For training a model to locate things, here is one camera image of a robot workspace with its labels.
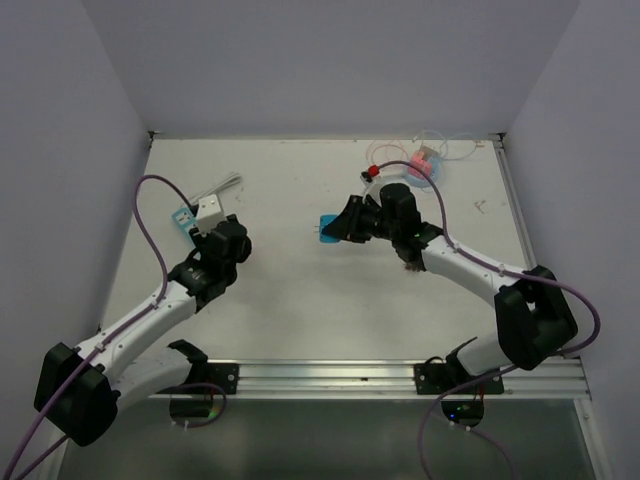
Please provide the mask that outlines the teal power strip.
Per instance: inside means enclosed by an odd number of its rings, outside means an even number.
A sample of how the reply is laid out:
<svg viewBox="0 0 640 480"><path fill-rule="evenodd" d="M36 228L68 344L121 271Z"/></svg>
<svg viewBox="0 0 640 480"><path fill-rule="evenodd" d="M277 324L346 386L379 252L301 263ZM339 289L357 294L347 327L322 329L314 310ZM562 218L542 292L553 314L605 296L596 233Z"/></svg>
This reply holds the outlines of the teal power strip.
<svg viewBox="0 0 640 480"><path fill-rule="evenodd" d="M193 205L191 207L182 207L172 214L174 225L192 247L195 246L193 237L199 233L196 224L196 213L197 207Z"/></svg>

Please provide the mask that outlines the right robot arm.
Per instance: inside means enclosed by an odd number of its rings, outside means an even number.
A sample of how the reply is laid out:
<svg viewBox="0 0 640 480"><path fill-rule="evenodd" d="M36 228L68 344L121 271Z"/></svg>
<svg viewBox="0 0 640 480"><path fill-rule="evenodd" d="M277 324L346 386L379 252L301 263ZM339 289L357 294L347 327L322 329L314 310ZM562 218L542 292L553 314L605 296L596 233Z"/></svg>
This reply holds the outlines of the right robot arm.
<svg viewBox="0 0 640 480"><path fill-rule="evenodd" d="M550 270L537 266L508 276L487 257L468 259L448 243L442 228L422 219L404 184L382 187L378 198L351 196L321 233L360 244L388 240L407 266L444 277L494 309L495 333L464 342L429 374L442 388L468 392L482 375L510 365L531 371L578 333Z"/></svg>

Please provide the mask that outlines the light blue round socket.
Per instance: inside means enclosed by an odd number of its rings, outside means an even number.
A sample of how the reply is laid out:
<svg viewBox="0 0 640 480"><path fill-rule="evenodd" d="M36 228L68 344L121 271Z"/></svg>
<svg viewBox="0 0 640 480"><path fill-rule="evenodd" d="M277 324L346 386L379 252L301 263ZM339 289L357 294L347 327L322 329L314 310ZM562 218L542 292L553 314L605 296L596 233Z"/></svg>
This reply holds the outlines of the light blue round socket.
<svg viewBox="0 0 640 480"><path fill-rule="evenodd" d="M444 178L444 167L439 157L432 157L420 165L420 170L407 167L403 179L419 189L431 189L432 183L438 184Z"/></svg>

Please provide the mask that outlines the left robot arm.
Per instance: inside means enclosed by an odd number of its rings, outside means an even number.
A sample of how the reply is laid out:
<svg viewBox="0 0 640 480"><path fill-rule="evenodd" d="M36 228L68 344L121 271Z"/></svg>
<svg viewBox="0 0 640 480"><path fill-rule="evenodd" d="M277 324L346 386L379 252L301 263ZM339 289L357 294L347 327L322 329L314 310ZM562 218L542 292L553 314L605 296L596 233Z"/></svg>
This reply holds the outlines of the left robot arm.
<svg viewBox="0 0 640 480"><path fill-rule="evenodd" d="M45 355L34 407L79 446L100 438L127 396L121 379L156 340L225 293L237 266L251 254L247 228L235 215L200 235L167 281L128 317L75 347L63 343Z"/></svg>

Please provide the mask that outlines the blue square adapter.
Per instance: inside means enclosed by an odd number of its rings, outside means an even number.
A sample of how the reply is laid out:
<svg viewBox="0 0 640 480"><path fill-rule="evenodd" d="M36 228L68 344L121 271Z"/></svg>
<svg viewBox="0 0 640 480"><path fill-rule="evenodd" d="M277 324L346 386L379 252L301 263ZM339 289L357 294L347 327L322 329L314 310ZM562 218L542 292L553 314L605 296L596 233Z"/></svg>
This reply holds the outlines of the blue square adapter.
<svg viewBox="0 0 640 480"><path fill-rule="evenodd" d="M322 244L335 244L344 239L343 222L338 214L322 214L316 230Z"/></svg>

